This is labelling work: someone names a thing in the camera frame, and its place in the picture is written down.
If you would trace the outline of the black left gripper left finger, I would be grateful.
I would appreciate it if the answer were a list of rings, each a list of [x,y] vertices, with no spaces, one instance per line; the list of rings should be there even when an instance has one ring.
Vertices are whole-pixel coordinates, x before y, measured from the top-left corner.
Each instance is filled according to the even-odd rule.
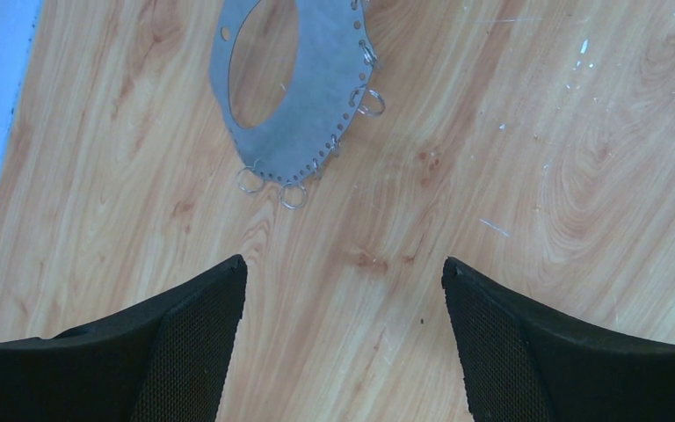
[[[193,279],[53,338],[0,343],[0,421],[213,421],[247,265]]]

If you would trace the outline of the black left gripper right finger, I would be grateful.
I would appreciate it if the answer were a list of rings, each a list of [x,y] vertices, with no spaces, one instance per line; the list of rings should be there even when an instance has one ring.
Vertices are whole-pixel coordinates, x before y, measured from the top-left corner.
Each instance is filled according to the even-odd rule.
[[[675,421],[675,345],[610,331],[457,258],[441,279],[476,421]]]

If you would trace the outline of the metal key organizer plate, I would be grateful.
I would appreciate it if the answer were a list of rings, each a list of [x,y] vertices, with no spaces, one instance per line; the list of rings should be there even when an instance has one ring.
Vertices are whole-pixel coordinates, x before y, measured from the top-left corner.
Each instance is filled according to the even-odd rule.
[[[243,162],[266,182],[295,185],[323,167],[359,109],[374,71],[373,46],[359,1],[298,1],[294,71],[279,107],[263,123],[240,127],[229,102],[231,59],[255,1],[226,1],[208,69],[223,121]]]

